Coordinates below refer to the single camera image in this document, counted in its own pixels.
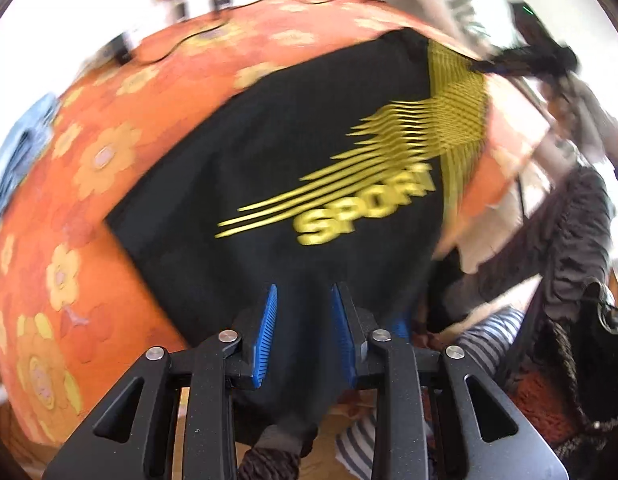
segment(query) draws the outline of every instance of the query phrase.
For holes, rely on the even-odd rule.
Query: yellow stripe logo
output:
[[[441,158],[445,215],[457,205],[482,147],[486,93],[482,75],[468,72],[464,57],[429,45],[433,97],[394,101],[361,120],[348,133],[366,137],[334,155],[335,162],[300,179],[294,190],[246,205],[220,222],[216,237],[294,218],[298,241],[322,244],[354,230],[353,221],[382,218],[409,197],[435,191],[426,160]]]

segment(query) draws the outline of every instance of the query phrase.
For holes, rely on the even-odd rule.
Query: black gripper frame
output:
[[[353,387],[377,388],[372,480],[429,478],[421,387],[431,404],[440,480],[568,480],[545,440],[462,349],[415,348],[400,337],[385,340],[384,331],[374,337],[374,317],[354,306],[346,285],[332,293],[354,343]]]
[[[332,292],[354,343],[351,359],[343,363],[355,370],[352,386],[378,391],[372,480],[429,478],[423,387],[431,403],[440,480],[568,480],[550,447],[470,356],[458,358],[456,348],[413,348],[386,332],[374,337],[379,328],[374,317],[354,306],[346,286],[338,283]],[[43,480],[171,479],[185,386],[191,389],[182,479],[234,480],[231,390],[251,384],[244,373],[250,349],[243,349],[242,336],[223,342],[214,335],[173,354],[150,349],[74,431]]]

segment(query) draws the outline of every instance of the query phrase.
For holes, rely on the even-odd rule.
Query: metal screw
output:
[[[158,361],[162,359],[164,356],[164,349],[160,348],[160,346],[152,346],[145,353],[145,357],[150,361]]]
[[[376,328],[372,333],[371,337],[380,343],[384,343],[385,341],[391,340],[391,332],[385,330],[384,328]]]
[[[223,343],[233,343],[236,339],[238,339],[238,332],[235,330],[223,330],[220,334],[218,334],[218,339]]]
[[[445,352],[451,359],[462,359],[464,357],[464,350],[458,345],[449,345],[445,349]]]

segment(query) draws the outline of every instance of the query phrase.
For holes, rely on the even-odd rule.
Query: dark knitted fabric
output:
[[[244,454],[237,480],[295,480],[299,470],[297,454],[256,447]]]

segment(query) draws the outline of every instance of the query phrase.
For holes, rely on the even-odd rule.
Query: light blue cloth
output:
[[[14,190],[51,140],[51,123],[59,107],[54,94],[39,99],[16,121],[0,147],[0,219]]]

